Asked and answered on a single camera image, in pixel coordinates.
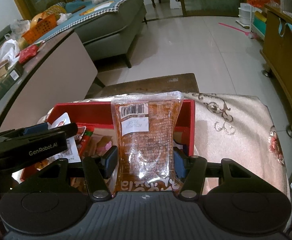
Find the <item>orange Korean snack bag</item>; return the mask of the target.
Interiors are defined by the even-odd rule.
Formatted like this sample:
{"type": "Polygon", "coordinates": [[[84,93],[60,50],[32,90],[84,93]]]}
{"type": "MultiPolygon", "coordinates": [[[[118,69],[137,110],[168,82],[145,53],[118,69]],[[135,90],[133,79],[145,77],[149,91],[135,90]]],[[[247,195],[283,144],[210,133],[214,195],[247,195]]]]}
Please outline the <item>orange Korean snack bag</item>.
{"type": "Polygon", "coordinates": [[[121,95],[111,101],[118,147],[114,191],[173,191],[173,133],[183,103],[179,91],[121,95]]]}

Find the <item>red jujube snack packet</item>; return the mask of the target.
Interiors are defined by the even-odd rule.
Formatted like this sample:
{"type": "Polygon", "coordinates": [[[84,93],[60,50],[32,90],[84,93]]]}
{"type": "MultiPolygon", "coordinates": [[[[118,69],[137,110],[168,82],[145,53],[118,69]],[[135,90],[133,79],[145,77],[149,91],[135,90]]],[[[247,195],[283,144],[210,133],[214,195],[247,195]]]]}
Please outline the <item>red jujube snack packet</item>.
{"type": "Polygon", "coordinates": [[[78,154],[81,159],[84,157],[84,152],[88,146],[91,136],[93,135],[95,127],[94,126],[80,126],[78,128],[78,133],[75,136],[75,143],[77,146],[78,154]]]}

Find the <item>red cardboard box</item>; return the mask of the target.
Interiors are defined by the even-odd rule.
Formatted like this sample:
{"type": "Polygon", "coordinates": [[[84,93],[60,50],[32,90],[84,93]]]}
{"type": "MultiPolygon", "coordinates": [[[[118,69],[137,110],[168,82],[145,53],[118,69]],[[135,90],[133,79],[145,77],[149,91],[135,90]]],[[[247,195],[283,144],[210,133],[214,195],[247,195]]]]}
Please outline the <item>red cardboard box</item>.
{"type": "MultiPolygon", "coordinates": [[[[110,102],[85,102],[85,103],[65,103],[54,107],[48,117],[48,122],[52,124],[62,114],[68,114],[71,122],[80,126],[94,126],[93,135],[101,135],[103,132],[110,132],[110,137],[114,139],[113,146],[117,146],[116,131],[113,125],[111,103],[110,102]]],[[[185,155],[193,154],[194,150],[194,118],[195,104],[193,100],[183,100],[182,107],[177,118],[173,133],[173,143],[178,141],[182,145],[182,152],[185,155]]],[[[117,165],[111,177],[106,179],[106,185],[111,192],[115,192],[115,184],[118,170],[117,165]]]]}

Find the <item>dark green long box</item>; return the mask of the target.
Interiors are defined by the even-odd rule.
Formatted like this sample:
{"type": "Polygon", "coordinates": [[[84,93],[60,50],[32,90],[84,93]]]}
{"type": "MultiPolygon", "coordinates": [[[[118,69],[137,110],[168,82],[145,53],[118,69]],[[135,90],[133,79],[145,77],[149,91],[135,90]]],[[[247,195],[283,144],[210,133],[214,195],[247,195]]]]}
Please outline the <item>dark green long box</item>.
{"type": "Polygon", "coordinates": [[[21,78],[24,72],[23,66],[17,62],[8,73],[0,80],[0,100],[10,88],[21,78]]]}

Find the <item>dark wooden stool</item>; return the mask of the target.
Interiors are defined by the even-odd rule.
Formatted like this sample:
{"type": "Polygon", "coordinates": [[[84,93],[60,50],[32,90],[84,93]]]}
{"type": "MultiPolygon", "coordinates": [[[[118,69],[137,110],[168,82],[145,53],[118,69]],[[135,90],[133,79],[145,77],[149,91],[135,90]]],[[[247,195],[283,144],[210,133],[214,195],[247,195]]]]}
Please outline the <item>dark wooden stool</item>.
{"type": "Polygon", "coordinates": [[[85,99],[99,98],[127,93],[162,93],[178,90],[184,93],[198,93],[198,83],[194,73],[154,77],[144,80],[104,86],[100,79],[95,78],[85,99]]]}

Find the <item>red packet on counter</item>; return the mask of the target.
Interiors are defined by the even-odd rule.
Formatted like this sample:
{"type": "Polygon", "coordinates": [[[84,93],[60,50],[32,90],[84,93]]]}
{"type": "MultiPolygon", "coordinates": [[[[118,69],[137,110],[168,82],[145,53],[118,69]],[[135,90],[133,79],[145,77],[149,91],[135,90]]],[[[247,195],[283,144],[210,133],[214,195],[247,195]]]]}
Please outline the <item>red packet on counter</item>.
{"type": "Polygon", "coordinates": [[[19,53],[19,60],[18,62],[20,64],[25,64],[27,61],[32,59],[33,57],[36,56],[38,50],[41,48],[42,44],[41,43],[36,43],[31,46],[28,46],[27,48],[23,49],[19,53]]]}

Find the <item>white plastic bag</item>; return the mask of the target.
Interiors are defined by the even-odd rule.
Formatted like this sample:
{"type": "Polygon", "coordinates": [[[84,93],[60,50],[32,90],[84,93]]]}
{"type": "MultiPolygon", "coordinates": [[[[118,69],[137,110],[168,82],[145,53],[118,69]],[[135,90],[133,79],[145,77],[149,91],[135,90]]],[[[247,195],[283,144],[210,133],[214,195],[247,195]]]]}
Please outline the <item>white plastic bag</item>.
{"type": "Polygon", "coordinates": [[[8,60],[9,67],[16,63],[19,59],[19,44],[16,40],[10,39],[4,42],[0,48],[0,63],[8,60]]]}

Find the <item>orange plastic basket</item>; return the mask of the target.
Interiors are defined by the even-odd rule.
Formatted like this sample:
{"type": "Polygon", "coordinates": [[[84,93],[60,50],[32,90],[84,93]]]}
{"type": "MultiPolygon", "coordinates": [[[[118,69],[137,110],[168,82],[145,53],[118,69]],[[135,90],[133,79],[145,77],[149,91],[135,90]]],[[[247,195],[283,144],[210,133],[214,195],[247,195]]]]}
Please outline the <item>orange plastic basket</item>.
{"type": "Polygon", "coordinates": [[[56,17],[54,14],[49,15],[48,17],[41,20],[34,27],[30,28],[25,32],[22,37],[28,44],[33,44],[41,38],[44,34],[48,33],[50,30],[57,26],[56,17]]]}

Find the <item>grey sofa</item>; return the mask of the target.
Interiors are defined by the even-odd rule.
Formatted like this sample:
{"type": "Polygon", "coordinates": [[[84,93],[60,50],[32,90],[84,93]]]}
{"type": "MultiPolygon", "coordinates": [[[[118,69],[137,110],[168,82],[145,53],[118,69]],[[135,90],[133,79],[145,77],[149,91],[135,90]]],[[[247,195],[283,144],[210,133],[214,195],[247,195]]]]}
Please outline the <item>grey sofa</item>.
{"type": "Polygon", "coordinates": [[[120,56],[131,67],[128,50],[141,25],[146,21],[144,0],[107,0],[86,3],[65,22],[48,31],[36,42],[48,41],[73,29],[92,61],[120,56]]]}

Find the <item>pink fly swatter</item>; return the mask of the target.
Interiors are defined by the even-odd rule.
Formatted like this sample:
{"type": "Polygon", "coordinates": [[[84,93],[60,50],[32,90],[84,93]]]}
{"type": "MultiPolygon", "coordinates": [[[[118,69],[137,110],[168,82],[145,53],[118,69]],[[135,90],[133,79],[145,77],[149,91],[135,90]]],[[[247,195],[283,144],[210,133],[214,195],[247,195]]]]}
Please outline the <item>pink fly swatter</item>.
{"type": "Polygon", "coordinates": [[[241,30],[241,29],[236,28],[234,26],[231,26],[231,25],[228,25],[228,24],[225,24],[225,23],[221,23],[221,22],[219,22],[218,24],[221,25],[221,26],[224,26],[224,27],[227,27],[227,28],[230,28],[230,29],[239,31],[241,33],[244,33],[250,39],[253,39],[254,38],[253,34],[250,31],[244,31],[244,30],[241,30]]]}

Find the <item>wooden cabinet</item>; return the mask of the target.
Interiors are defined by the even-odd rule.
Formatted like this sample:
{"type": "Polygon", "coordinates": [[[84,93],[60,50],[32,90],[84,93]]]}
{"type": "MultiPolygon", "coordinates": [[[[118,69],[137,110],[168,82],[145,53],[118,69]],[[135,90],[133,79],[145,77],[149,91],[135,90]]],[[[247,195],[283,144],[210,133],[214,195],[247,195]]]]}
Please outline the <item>wooden cabinet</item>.
{"type": "MultiPolygon", "coordinates": [[[[274,76],[292,108],[292,18],[271,5],[267,9],[266,32],[260,54],[266,61],[263,75],[274,76]]],[[[292,123],[286,132],[292,137],[292,123]]]]}

